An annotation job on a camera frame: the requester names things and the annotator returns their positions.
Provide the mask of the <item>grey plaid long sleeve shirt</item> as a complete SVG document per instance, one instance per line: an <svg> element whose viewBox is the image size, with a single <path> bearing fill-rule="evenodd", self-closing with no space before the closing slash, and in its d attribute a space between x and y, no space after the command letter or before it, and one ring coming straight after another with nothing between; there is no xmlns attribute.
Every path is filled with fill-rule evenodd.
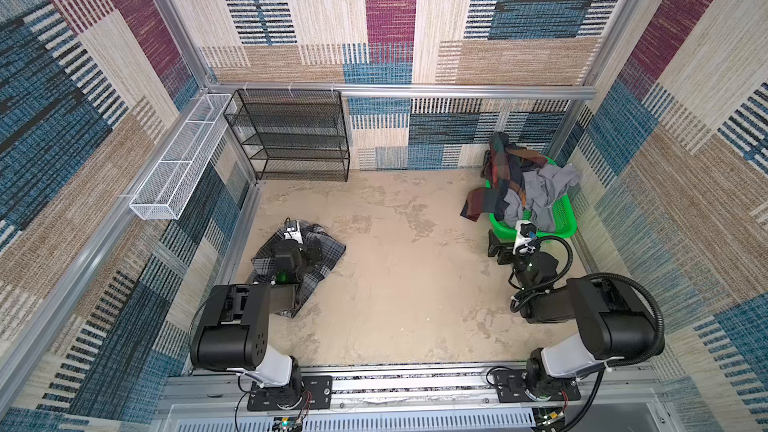
<svg viewBox="0 0 768 432"><path fill-rule="evenodd" d="M269 283L274 286L294 286L294 304L278 315L295 318L319 284L336 267L346 252L346 246L330 236L319 224L300 222L304 243L306 269L302 279L277 279L273 247L284 240L284 224L261 246L251 259L250 283Z"/></svg>

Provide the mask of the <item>multicolour plaid long sleeve shirt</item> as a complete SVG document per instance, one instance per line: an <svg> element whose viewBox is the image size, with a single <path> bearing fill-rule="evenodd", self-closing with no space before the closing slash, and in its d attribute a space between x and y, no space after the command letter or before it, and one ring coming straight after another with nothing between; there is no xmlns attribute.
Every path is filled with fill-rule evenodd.
<svg viewBox="0 0 768 432"><path fill-rule="evenodd" d="M547 164L544 155L517 145L504 132L494 132L481 171L490 187L470 191L460 215L473 222L482 214L493 215L499 222L521 220L527 202L525 173Z"/></svg>

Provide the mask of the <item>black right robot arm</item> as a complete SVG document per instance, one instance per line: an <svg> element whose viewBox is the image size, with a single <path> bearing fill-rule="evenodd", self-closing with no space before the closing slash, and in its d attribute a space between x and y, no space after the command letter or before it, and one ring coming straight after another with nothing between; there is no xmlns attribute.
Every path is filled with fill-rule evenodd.
<svg viewBox="0 0 768 432"><path fill-rule="evenodd" d="M535 349L522 369L490 368L486 380L500 402L576 400L577 379L663 352L665 320L652 294L623 275L568 277L574 254L565 239L529 232L503 242L490 232L488 255L511 268L512 313L529 324L577 326L563 341Z"/></svg>

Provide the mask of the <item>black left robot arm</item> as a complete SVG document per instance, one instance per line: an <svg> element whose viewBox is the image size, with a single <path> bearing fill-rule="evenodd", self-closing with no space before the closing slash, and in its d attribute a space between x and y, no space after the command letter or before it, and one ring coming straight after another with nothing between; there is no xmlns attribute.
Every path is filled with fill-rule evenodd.
<svg viewBox="0 0 768 432"><path fill-rule="evenodd" d="M322 259L320 246L283 239L273 246L277 272L265 283L218 285L197 315L190 360L196 369L230 372L250 410L307 409L311 391L298 361L268 343L272 314L290 311L307 271Z"/></svg>

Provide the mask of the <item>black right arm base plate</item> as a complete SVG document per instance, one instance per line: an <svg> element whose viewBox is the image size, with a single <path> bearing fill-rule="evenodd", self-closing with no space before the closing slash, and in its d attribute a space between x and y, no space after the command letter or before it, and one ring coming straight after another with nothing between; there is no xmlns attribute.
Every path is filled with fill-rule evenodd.
<svg viewBox="0 0 768 432"><path fill-rule="evenodd" d="M495 389L500 403L570 402L582 398L573 379L546 374L528 378L523 369L492 367L486 372L486 382Z"/></svg>

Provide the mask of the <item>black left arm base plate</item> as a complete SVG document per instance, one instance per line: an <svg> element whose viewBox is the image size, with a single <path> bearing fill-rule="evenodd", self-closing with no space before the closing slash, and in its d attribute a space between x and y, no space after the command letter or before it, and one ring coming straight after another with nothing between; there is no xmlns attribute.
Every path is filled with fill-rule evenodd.
<svg viewBox="0 0 768 432"><path fill-rule="evenodd" d="M333 377L310 375L292 379L286 386L253 386L248 394L246 409L249 412L325 410L330 408Z"/></svg>

